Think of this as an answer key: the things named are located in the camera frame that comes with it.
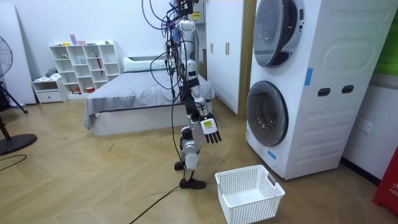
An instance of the washing machine door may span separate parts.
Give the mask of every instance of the washing machine door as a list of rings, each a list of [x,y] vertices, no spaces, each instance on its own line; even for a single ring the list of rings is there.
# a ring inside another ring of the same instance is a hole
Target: washing machine door
[[[254,55],[262,67],[278,67],[293,54],[304,25],[302,0],[261,0],[254,23]]]
[[[285,138],[288,114],[279,90],[270,82],[257,82],[246,103],[248,123],[254,137],[264,146],[276,146]]]

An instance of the power outlet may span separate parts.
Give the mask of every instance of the power outlet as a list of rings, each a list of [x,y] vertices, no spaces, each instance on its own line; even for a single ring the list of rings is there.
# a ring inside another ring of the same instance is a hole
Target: power outlet
[[[358,129],[369,134],[371,132],[372,125],[373,125],[372,122],[365,121],[365,120],[361,119],[358,122]]]

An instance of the plastic basket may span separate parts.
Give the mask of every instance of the plastic basket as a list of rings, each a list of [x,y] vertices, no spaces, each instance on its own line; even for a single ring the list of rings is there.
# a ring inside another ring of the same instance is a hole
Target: plastic basket
[[[228,224],[273,218],[285,191],[262,165],[216,173],[218,200]]]

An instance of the fan base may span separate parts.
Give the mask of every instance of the fan base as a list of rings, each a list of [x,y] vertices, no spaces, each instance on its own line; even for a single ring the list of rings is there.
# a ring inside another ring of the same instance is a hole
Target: fan base
[[[11,140],[0,140],[0,156],[10,154],[30,146],[36,142],[37,136],[34,134],[20,134],[11,136]]]

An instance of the pillow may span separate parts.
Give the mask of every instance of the pillow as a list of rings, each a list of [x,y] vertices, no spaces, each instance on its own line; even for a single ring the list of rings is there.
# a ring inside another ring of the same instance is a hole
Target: pillow
[[[147,72],[151,70],[150,63],[154,61],[156,57],[137,57],[137,58],[123,58],[123,72]],[[165,58],[160,58],[152,63],[152,71],[154,70],[165,70],[166,64],[164,63]]]

